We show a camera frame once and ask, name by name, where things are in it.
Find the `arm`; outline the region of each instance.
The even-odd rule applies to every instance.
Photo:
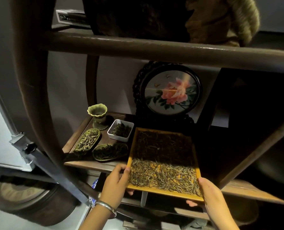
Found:
[[[114,209],[117,209],[124,196],[129,174],[129,167],[118,164],[107,177],[99,200],[109,204]],[[110,216],[111,212],[107,208],[96,205],[90,211],[79,230],[102,230]]]
[[[205,206],[211,222],[218,230],[239,230],[239,227],[232,218],[227,203],[221,190],[206,178],[198,178],[205,200]],[[197,203],[187,200],[190,207],[197,206]]]

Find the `green oval dish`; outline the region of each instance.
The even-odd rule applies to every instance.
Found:
[[[101,153],[101,150],[105,147],[120,147],[120,152],[119,153],[115,153],[115,154],[110,154],[110,155],[104,155],[103,153]],[[115,160],[117,158],[121,158],[123,156],[126,156],[129,154],[129,150],[128,150],[128,146],[125,143],[105,143],[105,144],[100,144],[98,146],[96,146],[93,150],[93,157],[95,160],[99,161],[99,162],[108,162],[108,161],[112,161]]]
[[[88,144],[86,148],[81,148],[79,149],[82,144],[83,144],[83,141],[84,139],[87,137],[87,135],[92,135],[92,143],[91,144]],[[73,152],[79,156],[83,156],[85,155],[88,151],[90,151],[93,146],[97,143],[99,137],[101,135],[101,132],[96,129],[96,128],[92,128],[92,129],[89,129],[87,130],[85,133],[82,134],[82,136],[79,138],[78,140],[78,143],[76,144],[76,147],[75,149],[73,150]]]

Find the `tire-shaped object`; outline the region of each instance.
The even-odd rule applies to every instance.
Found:
[[[0,182],[0,210],[42,226],[55,225],[75,209],[78,201],[59,184],[13,178]]]

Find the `flower painting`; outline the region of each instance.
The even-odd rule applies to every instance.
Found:
[[[161,114],[177,114],[192,107],[197,101],[197,80],[182,71],[166,71],[157,74],[145,89],[146,104]]]

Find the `white square bowl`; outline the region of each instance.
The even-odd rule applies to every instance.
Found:
[[[130,130],[129,135],[128,135],[127,138],[111,134],[111,133],[112,133],[112,130],[113,130],[113,129],[115,128],[115,126],[116,126],[117,124],[119,124],[119,123],[123,123],[125,126],[131,127],[131,130]],[[116,120],[114,120],[113,124],[111,125],[111,127],[109,128],[109,130],[108,130],[108,132],[107,132],[107,133],[108,133],[108,136],[109,136],[110,139],[115,139],[115,140],[122,141],[122,142],[128,142],[129,137],[130,137],[130,135],[131,135],[131,132],[132,132],[132,129],[133,129],[134,125],[135,125],[135,124],[132,123],[132,122],[127,122],[127,121],[124,121],[124,120],[116,119]]]

